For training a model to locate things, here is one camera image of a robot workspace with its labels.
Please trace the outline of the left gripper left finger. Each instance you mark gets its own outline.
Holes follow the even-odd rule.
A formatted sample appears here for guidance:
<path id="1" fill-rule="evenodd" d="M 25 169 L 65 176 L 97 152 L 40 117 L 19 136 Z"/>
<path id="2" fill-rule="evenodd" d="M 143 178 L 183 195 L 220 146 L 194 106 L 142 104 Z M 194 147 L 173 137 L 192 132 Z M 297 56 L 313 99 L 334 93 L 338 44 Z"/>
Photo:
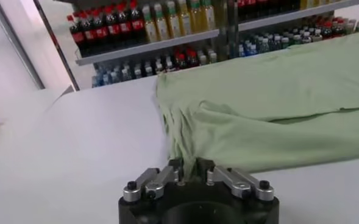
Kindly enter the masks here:
<path id="1" fill-rule="evenodd" d="M 163 197 L 168 183 L 178 183 L 182 178 L 183 159 L 171 159 L 163 169 L 148 168 L 136 180 L 129 181 L 123 189 L 123 200 L 135 203 L 142 196 L 157 200 Z"/>

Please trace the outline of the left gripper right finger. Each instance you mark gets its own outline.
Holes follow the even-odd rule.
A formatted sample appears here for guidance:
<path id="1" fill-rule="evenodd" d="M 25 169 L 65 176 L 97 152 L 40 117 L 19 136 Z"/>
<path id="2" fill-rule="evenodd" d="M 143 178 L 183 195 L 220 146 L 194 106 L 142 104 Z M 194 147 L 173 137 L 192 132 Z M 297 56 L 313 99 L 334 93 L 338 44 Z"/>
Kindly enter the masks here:
<path id="1" fill-rule="evenodd" d="M 218 166 L 209 159 L 196 160 L 197 174 L 208 186 L 223 183 L 230 193 L 240 199 L 255 197 L 260 201 L 273 201 L 274 188 L 267 180 L 258 180 L 243 169 Z"/>

